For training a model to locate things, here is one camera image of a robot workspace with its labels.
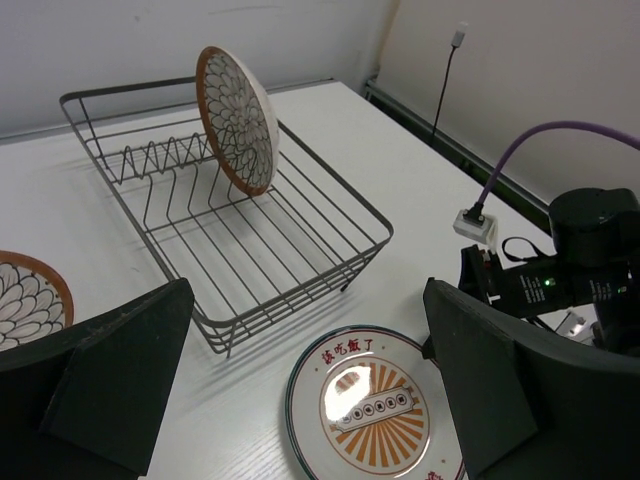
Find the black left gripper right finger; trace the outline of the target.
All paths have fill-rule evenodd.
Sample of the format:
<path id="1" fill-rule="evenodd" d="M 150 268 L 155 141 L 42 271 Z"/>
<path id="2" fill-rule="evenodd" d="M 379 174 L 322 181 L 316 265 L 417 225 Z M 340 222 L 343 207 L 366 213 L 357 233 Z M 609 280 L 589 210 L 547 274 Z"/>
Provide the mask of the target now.
<path id="1" fill-rule="evenodd" d="M 423 303 L 471 479 L 636 479 L 639 361 L 431 278 Z"/>

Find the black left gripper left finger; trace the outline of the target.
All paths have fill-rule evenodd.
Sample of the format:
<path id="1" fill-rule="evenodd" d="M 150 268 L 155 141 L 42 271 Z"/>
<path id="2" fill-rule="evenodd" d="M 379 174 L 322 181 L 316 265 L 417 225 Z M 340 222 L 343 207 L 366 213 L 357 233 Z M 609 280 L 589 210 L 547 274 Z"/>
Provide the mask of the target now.
<path id="1" fill-rule="evenodd" d="M 146 476 L 193 310 L 179 278 L 2 352 L 2 478 Z"/>

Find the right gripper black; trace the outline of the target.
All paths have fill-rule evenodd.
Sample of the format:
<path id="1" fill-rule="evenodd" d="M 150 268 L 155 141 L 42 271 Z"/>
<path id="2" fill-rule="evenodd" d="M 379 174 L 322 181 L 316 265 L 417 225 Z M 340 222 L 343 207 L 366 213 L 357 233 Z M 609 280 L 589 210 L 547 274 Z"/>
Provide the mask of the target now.
<path id="1" fill-rule="evenodd" d="M 624 263 L 582 268 L 555 256 L 505 268 L 497 254 L 471 246 L 461 251 L 458 288 L 498 311 L 526 319 L 625 298 L 630 294 L 630 270 Z"/>

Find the white plate orange sunburst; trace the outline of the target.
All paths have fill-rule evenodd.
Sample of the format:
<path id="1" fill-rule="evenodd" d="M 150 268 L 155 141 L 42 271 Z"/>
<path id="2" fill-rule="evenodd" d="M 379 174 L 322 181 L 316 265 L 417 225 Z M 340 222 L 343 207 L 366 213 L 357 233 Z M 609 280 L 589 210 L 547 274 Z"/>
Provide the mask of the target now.
<path id="1" fill-rule="evenodd" d="M 284 397 L 292 451 L 310 479 L 463 479 L 440 369 L 389 328 L 352 325 L 313 341 Z"/>

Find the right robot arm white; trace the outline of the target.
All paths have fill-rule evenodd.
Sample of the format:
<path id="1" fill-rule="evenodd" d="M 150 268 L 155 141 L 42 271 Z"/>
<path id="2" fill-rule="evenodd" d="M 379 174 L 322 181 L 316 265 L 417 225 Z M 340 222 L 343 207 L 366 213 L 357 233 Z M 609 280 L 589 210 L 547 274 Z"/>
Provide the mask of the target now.
<path id="1" fill-rule="evenodd" d="M 639 202 L 625 188 L 581 188 L 549 207 L 555 254 L 499 255 L 477 246 L 462 250 L 458 287 L 520 319 L 591 305 L 597 347 L 639 354 Z"/>

